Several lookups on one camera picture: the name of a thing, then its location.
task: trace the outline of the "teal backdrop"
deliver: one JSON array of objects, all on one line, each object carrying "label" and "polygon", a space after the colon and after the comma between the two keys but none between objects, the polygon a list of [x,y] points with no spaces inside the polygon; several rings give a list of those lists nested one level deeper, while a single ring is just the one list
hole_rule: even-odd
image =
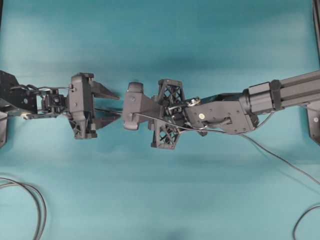
[{"label": "teal backdrop", "polygon": [[[163,78],[188,98],[241,92],[319,69],[312,1],[4,0],[0,69],[35,86],[94,73],[121,97],[101,108],[121,108],[132,81],[148,96]],[[92,140],[75,140],[64,117],[8,124],[0,175],[44,194],[44,240],[289,240],[320,202],[318,185],[241,137],[187,132],[162,150],[146,124],[118,120]],[[304,109],[249,135],[320,179]],[[310,213],[297,237],[319,239],[319,219]],[[0,239],[31,239],[35,226],[30,197],[2,189]]]}]

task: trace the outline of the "metal plate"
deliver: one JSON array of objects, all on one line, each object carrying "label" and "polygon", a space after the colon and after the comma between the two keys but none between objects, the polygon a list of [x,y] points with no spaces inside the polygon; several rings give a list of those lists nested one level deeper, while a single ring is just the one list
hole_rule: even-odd
[{"label": "metal plate", "polygon": [[310,138],[320,145],[320,101],[314,101],[307,107]]},{"label": "metal plate", "polygon": [[[5,118],[7,116],[6,113],[0,112],[0,120]],[[3,145],[7,142],[7,125],[8,120],[0,121],[0,148],[3,147]]]}]

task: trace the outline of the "bolt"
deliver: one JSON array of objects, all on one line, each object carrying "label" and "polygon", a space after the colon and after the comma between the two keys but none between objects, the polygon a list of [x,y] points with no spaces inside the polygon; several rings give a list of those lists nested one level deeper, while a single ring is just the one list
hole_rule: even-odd
[{"label": "bolt", "polygon": [[203,113],[200,113],[200,114],[199,114],[199,118],[200,118],[201,120],[203,120],[203,119],[206,118],[206,116],[205,116]]}]

